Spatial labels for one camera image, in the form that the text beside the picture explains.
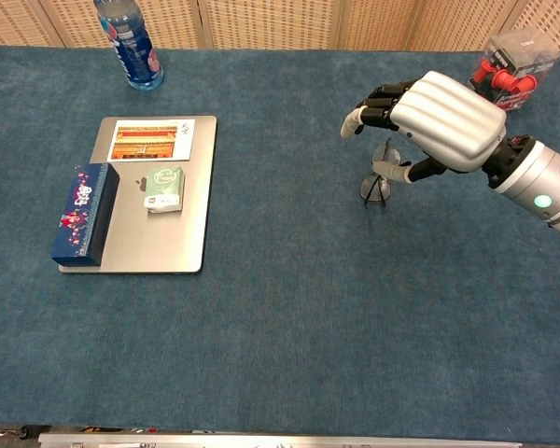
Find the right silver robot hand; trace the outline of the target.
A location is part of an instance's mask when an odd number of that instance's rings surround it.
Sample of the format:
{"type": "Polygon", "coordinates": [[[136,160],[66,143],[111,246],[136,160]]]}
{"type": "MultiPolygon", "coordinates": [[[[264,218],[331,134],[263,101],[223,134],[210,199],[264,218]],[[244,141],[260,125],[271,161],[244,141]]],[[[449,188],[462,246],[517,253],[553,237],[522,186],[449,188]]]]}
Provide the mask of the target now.
{"type": "Polygon", "coordinates": [[[411,184],[447,170],[480,170],[505,140],[506,113],[456,80],[429,71],[417,80],[377,87],[346,115],[341,138],[366,127],[397,132],[427,155],[407,166],[372,165],[387,180],[411,184]]]}

